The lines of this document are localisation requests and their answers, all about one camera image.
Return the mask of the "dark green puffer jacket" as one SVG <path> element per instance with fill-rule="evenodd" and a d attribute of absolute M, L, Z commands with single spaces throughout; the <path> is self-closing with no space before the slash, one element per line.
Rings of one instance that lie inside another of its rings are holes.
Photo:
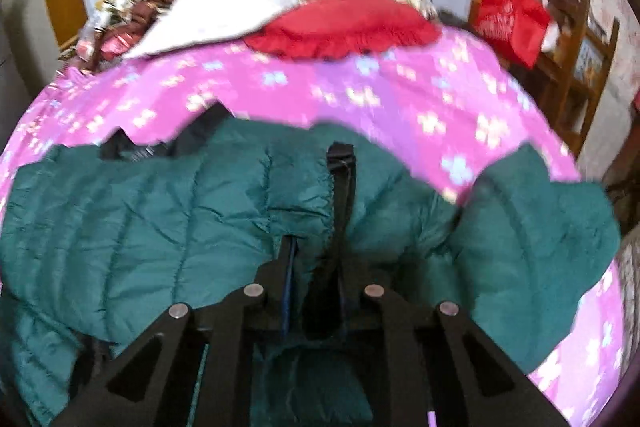
<path fill-rule="evenodd" d="M 410 303 L 459 303 L 527 373 L 620 246 L 602 188 L 552 180 L 528 144 L 454 205 L 352 130 L 216 105 L 149 150 L 117 132 L 17 170 L 1 225 L 3 392 L 30 425 L 49 425 L 91 340 L 119 351 L 174 303 L 219 303 L 288 235 L 306 324 L 334 309 L 317 279 L 340 244 Z"/>

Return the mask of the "pink floral bed sheet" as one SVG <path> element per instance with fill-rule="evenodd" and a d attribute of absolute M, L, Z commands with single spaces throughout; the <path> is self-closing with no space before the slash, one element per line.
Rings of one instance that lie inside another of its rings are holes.
<path fill-rule="evenodd" d="M 71 68 L 25 110 L 1 157 L 1 190 L 56 144 L 99 143 L 122 129 L 148 144 L 174 136 L 207 106 L 297 127 L 330 120 L 391 150 L 449 202 L 521 144 L 555 181 L 576 182 L 567 145 L 486 44 L 447 29 L 428 48 L 337 62 L 290 62 L 242 42 L 206 44 L 101 74 Z"/>

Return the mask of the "wooden shelf rack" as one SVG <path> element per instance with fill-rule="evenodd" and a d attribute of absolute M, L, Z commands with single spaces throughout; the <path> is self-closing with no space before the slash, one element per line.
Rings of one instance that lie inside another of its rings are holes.
<path fill-rule="evenodd" d="M 561 17 L 560 36 L 522 80 L 549 126 L 578 156 L 608 82 L 620 21 L 603 28 L 592 15 L 591 0 L 549 0 L 549 8 Z"/>

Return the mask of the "red ruffled cushion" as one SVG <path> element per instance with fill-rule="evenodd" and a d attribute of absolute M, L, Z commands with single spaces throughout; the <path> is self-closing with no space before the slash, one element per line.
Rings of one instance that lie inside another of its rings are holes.
<path fill-rule="evenodd" d="M 441 35 L 438 25 L 396 0 L 312 0 L 277 16 L 244 43 L 287 60 L 339 60 L 428 46 Z"/>

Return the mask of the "red shopping bag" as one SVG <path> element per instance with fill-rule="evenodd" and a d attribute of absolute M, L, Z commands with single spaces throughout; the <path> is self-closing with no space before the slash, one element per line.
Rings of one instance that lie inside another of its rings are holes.
<path fill-rule="evenodd" d="M 532 69 L 551 21 L 539 0 L 480 0 L 473 27 L 495 54 Z"/>

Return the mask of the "white pillow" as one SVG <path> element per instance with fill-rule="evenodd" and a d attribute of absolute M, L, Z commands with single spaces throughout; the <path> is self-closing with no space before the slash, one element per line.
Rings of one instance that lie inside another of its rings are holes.
<path fill-rule="evenodd" d="M 299 5 L 300 0 L 175 0 L 124 57 L 239 39 Z"/>

